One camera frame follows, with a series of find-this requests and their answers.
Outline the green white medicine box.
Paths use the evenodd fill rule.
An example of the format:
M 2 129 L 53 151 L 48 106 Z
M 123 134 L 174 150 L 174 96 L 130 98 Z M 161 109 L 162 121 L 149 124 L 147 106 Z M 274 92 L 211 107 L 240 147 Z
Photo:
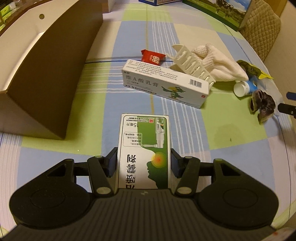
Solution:
M 170 185 L 169 117 L 123 113 L 118 139 L 116 187 L 168 189 Z

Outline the yellow snack packet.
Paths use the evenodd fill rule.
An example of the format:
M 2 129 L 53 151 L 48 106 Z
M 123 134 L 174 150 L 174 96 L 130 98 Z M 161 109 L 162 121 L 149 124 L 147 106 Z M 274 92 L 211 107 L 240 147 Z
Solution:
M 269 74 L 263 72 L 261 69 L 248 63 L 247 61 L 238 60 L 236 62 L 242 69 L 244 69 L 248 77 L 256 76 L 260 80 L 264 78 L 273 79 L 273 77 L 271 77 Z

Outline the white knitted cloth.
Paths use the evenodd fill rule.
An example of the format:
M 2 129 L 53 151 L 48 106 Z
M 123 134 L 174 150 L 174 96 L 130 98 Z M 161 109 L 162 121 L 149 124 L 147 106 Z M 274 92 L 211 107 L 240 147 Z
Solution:
M 216 82 L 247 81 L 246 72 L 233 59 L 211 44 L 201 45 L 191 50 Z

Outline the long white ointment box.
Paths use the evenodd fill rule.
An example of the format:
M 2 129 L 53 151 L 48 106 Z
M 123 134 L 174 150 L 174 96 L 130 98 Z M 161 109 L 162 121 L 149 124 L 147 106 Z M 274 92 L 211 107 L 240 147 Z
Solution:
M 129 59 L 122 68 L 123 85 L 195 108 L 210 94 L 205 80 L 182 72 Z

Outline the white plastic hair claw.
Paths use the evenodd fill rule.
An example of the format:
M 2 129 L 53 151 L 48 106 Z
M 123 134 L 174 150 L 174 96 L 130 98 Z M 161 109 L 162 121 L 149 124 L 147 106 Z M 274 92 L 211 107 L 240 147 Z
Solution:
M 173 61 L 170 69 L 204 80 L 208 82 L 209 88 L 213 86 L 216 80 L 185 45 L 175 44 L 172 48 L 177 52 L 175 56 L 168 55 Z

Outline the red snack packet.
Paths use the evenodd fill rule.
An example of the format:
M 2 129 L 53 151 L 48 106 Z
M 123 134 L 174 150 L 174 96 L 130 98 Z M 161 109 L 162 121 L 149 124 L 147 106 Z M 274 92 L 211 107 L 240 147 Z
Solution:
M 160 66 L 161 61 L 165 59 L 166 55 L 158 52 L 149 51 L 147 49 L 143 49 L 142 53 L 142 62 L 158 65 Z

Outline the blue tube white cap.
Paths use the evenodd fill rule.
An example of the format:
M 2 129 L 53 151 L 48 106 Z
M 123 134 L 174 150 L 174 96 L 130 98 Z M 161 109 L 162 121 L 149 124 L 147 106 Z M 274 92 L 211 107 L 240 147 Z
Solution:
M 257 86 L 250 80 L 240 81 L 236 83 L 233 87 L 234 94 L 237 97 L 244 97 L 246 95 L 250 95 L 255 90 L 257 90 Z

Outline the green landscape milk carton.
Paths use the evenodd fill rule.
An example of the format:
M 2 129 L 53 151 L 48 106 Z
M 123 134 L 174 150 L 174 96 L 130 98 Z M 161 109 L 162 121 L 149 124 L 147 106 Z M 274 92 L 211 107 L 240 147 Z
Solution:
M 245 26 L 254 5 L 252 0 L 189 0 L 182 2 L 214 17 L 235 31 L 241 30 Z

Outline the large brown cardboard box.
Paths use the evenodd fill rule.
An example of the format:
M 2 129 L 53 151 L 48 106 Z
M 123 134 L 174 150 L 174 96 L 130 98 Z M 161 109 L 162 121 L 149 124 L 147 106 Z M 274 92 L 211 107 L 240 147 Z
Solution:
M 29 1 L 1 33 L 1 131 L 65 138 L 100 1 Z

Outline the blue printed carton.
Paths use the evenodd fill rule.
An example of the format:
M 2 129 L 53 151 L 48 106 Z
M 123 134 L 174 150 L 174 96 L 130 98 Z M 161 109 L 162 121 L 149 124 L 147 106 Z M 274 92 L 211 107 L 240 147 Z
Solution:
M 151 6 L 160 6 L 163 4 L 176 3 L 182 0 L 139 0 L 141 3 L 149 4 Z

